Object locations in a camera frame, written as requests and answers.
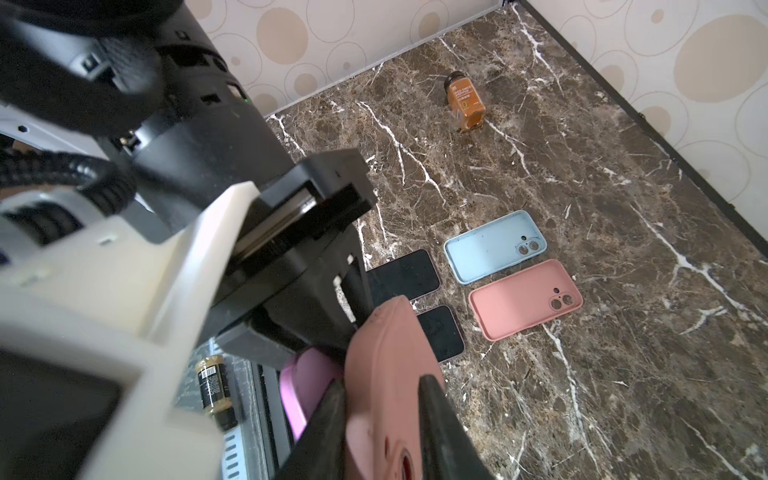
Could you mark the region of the purple smartphone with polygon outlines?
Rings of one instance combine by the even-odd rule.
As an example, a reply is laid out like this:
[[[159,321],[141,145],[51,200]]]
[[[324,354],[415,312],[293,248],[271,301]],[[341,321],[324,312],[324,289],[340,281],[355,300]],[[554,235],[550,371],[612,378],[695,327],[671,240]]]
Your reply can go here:
[[[343,368],[315,348],[292,357],[279,375],[279,389],[285,416],[297,442],[326,390],[343,377]]]
[[[424,249],[369,270],[367,279],[375,307],[398,296],[416,300],[441,285],[432,258]]]
[[[440,305],[417,315],[424,334],[439,363],[465,352],[465,341],[452,310]]]

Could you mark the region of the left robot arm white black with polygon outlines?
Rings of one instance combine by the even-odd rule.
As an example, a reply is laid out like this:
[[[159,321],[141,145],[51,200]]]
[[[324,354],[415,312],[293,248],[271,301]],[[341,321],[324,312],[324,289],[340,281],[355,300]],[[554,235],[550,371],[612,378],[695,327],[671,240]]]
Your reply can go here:
[[[141,197],[178,232],[254,184],[200,339],[270,366],[344,358],[374,308],[353,228],[376,203],[367,165],[355,149],[294,161],[182,2],[3,2],[1,100],[104,151],[5,150],[5,188],[64,186],[99,217]]]

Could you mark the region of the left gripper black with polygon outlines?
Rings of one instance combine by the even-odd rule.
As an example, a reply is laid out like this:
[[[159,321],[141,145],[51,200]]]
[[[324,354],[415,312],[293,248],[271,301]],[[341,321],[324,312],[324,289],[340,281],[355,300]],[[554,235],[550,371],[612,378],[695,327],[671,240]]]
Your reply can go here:
[[[374,306],[354,226],[377,197],[356,149],[302,159],[250,205],[197,342],[278,369],[344,359]]]

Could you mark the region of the light blue phone case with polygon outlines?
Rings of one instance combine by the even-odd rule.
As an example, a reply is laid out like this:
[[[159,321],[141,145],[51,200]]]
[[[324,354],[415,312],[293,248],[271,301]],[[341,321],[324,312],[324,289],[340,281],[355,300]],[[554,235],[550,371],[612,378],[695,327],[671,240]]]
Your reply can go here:
[[[443,249],[456,280],[468,285],[540,255],[547,247],[531,215],[518,210],[447,240]]]

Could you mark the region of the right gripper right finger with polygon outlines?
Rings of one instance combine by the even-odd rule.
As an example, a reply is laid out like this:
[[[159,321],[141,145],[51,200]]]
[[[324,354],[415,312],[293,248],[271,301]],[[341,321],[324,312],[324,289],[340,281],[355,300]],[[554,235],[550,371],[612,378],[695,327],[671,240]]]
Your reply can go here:
[[[433,375],[419,379],[418,409],[423,479],[493,479]]]

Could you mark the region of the pink cased smartphone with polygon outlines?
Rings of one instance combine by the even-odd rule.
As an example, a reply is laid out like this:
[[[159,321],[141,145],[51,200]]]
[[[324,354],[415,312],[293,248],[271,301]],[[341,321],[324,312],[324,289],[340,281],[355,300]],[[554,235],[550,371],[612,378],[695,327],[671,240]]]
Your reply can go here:
[[[565,267],[549,259],[477,288],[469,305],[484,337],[496,342],[583,306]]]

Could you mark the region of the black smartphone rose edge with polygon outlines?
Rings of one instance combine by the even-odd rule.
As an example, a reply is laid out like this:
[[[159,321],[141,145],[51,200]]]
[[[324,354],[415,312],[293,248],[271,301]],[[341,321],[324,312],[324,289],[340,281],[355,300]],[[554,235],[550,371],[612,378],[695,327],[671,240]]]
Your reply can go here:
[[[378,306],[354,334],[344,364],[345,477],[420,479],[418,385],[444,379],[405,296]]]

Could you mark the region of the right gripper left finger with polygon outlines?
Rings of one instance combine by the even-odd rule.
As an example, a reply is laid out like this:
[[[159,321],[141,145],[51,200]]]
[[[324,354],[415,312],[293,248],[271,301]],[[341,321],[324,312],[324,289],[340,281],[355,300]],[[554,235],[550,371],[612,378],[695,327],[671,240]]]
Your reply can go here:
[[[345,478],[346,391],[334,380],[275,480]]]

